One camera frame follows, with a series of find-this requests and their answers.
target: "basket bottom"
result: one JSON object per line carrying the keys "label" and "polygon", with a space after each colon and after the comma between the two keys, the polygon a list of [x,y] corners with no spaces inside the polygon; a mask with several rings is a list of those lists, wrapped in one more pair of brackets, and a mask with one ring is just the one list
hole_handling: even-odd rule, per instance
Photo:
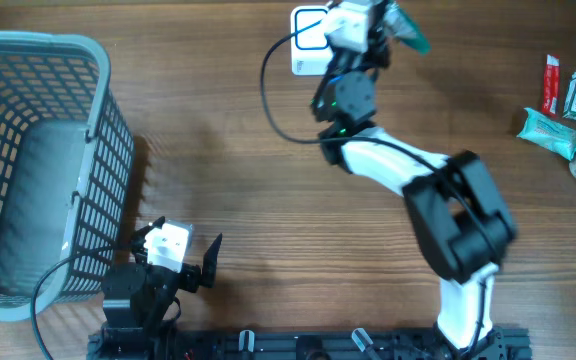
{"label": "basket bottom", "polygon": [[0,220],[0,293],[30,296],[60,260],[87,128],[83,121],[49,120],[25,132]]}

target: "wooden table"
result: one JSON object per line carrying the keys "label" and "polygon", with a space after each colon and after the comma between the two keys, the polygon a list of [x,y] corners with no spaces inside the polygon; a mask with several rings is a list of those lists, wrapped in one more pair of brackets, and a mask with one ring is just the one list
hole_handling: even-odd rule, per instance
{"label": "wooden table", "polygon": [[[565,93],[576,71],[576,4],[402,3],[433,50],[393,48],[376,121],[429,151],[481,155],[520,229],[493,319],[529,328],[536,359],[576,359],[576,180],[563,158],[511,133],[515,109],[539,105],[547,53],[561,57]],[[401,199],[266,123],[259,66],[296,5],[2,8],[0,29],[86,34],[107,49],[137,141],[125,233],[160,215],[193,223],[197,262],[224,233],[217,287],[179,294],[181,328],[429,326],[438,280]],[[285,46],[269,66],[271,106],[287,132],[312,138],[324,126],[308,110],[318,80],[293,76],[289,57]],[[41,315],[57,359],[83,357],[104,320],[100,304]],[[29,322],[0,323],[0,359],[39,357]]]}

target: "teal basket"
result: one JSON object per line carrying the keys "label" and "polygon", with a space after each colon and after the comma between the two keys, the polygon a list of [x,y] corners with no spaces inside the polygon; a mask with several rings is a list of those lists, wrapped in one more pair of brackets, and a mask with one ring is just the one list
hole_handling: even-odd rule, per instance
{"label": "teal basket", "polygon": [[[134,140],[109,81],[94,40],[0,32],[0,321],[29,318],[52,265],[117,241]],[[113,255],[60,268],[37,310],[95,295]]]}

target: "red snack packet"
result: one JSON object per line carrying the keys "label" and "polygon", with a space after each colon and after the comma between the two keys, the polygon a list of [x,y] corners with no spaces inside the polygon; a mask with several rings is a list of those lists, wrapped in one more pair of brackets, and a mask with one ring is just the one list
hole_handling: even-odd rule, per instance
{"label": "red snack packet", "polygon": [[559,59],[548,55],[544,72],[544,103],[541,112],[546,115],[557,114],[557,97],[559,96]]}

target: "teal packet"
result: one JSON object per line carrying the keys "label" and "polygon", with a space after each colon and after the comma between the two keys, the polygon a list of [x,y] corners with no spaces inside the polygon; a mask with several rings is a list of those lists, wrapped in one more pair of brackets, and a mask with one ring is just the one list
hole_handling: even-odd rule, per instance
{"label": "teal packet", "polygon": [[533,109],[524,110],[528,118],[517,137],[555,152],[568,161],[572,160],[576,153],[576,130],[556,123]]}

